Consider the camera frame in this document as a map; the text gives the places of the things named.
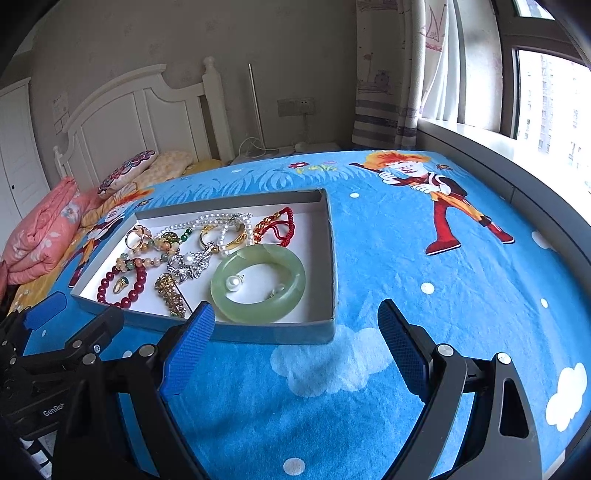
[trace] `white wardrobe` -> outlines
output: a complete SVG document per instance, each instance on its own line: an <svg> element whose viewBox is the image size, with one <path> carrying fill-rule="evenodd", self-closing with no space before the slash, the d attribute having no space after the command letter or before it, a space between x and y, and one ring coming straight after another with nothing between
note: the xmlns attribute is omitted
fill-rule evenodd
<svg viewBox="0 0 591 480"><path fill-rule="evenodd" d="M49 192L33 135L30 80L0 90L0 253L18 222Z"/></svg>

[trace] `bedpost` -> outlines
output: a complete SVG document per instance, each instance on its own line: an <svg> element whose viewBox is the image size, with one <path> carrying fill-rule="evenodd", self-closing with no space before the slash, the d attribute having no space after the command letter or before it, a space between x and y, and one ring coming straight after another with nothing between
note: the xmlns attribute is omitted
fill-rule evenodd
<svg viewBox="0 0 591 480"><path fill-rule="evenodd" d="M220 160L224 164L234 160L234 146L228 125L226 104L223 97L222 77L215 68L215 59L206 57L203 60L205 74L203 75L203 89L209 106L209 114L212 118L213 133L216 137L217 150Z"/></svg>
<svg viewBox="0 0 591 480"><path fill-rule="evenodd" d="M61 158L64 155L62 155L62 153L60 152L60 148L57 145L53 147L53 153L54 159L56 161L57 172L60 174L61 178L64 178L67 176L66 168L64 167L64 164L61 162Z"/></svg>

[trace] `metal screw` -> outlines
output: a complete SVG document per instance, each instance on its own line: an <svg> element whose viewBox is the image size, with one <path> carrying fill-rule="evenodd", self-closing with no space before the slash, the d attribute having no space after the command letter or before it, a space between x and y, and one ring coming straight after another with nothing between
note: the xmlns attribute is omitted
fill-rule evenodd
<svg viewBox="0 0 591 480"><path fill-rule="evenodd" d="M496 357L502 364L509 365L511 363L511 357L507 353L501 352Z"/></svg>
<svg viewBox="0 0 591 480"><path fill-rule="evenodd" d="M156 351L156 348L154 347L154 345L150 345L149 343L139 347L139 355L140 356L152 356L155 351Z"/></svg>
<svg viewBox="0 0 591 480"><path fill-rule="evenodd" d="M442 343L437 347L437 351L440 355L443 356L452 356L453 355L453 348L445 343Z"/></svg>
<svg viewBox="0 0 591 480"><path fill-rule="evenodd" d="M93 353L87 353L84 357L82 357L82 363L85 365L92 365L95 363L96 355Z"/></svg>

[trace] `red flower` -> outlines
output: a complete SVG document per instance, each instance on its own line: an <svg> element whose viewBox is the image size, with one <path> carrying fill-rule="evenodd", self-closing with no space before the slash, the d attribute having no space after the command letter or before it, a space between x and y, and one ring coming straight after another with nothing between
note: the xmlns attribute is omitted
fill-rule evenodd
<svg viewBox="0 0 591 480"><path fill-rule="evenodd" d="M306 165L310 165L310 164L306 161L297 161L295 163L292 163L291 165L288 165L287 168L302 168L302 167L305 167Z"/></svg>

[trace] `curtain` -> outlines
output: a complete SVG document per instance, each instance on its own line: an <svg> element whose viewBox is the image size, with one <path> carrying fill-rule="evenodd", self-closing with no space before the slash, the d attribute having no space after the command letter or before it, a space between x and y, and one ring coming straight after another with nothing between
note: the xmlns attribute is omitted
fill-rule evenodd
<svg viewBox="0 0 591 480"><path fill-rule="evenodd" d="M357 0L357 44L354 144L409 150L421 116L457 121L454 0Z"/></svg>

